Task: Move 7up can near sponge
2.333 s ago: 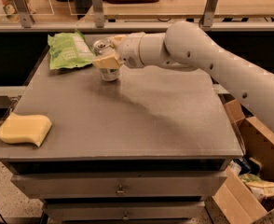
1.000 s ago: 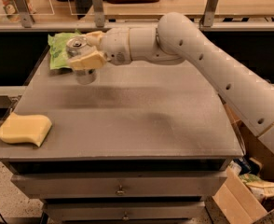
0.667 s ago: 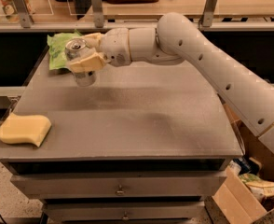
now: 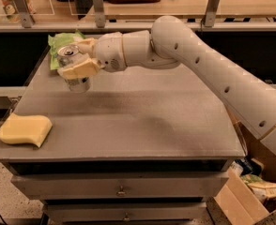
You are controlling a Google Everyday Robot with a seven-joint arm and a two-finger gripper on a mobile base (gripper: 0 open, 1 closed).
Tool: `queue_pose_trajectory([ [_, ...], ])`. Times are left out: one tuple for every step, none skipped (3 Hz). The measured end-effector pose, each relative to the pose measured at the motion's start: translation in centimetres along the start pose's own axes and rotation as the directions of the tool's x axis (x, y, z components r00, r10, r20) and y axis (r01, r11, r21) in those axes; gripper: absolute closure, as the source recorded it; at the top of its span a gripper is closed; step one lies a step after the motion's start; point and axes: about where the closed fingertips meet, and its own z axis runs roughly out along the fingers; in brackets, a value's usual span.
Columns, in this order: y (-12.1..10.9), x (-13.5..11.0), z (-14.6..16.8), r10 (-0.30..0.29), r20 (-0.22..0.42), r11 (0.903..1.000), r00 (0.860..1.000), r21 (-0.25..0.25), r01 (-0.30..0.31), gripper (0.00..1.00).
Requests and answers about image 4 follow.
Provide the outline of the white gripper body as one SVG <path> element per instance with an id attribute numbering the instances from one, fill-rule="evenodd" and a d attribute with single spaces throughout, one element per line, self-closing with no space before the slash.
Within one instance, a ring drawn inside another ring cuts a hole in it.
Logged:
<path id="1" fill-rule="evenodd" d="M 100 37 L 95 44 L 95 57 L 108 72 L 125 70 L 127 66 L 123 53 L 122 34 L 115 32 Z"/>

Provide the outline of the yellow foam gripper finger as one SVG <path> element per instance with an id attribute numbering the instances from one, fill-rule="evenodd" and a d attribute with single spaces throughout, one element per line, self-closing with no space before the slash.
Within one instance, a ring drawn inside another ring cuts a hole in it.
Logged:
<path id="1" fill-rule="evenodd" d="M 74 80 L 96 75 L 100 69 L 100 62 L 85 54 L 71 64 L 59 68 L 57 72 L 65 80 Z"/>
<path id="2" fill-rule="evenodd" d="M 88 53 L 90 56 L 94 56 L 96 42 L 96 39 L 89 37 L 79 41 L 75 41 L 74 45 L 79 48 L 80 53 Z"/>

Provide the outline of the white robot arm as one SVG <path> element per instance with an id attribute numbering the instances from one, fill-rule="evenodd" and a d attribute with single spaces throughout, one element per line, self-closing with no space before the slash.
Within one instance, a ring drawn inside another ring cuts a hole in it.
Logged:
<path id="1" fill-rule="evenodd" d="M 276 156 L 276 89 L 210 48 L 180 19 L 158 18 L 149 31 L 105 34 L 71 44 L 82 55 L 58 70 L 65 80 L 123 71 L 189 68 Z"/>

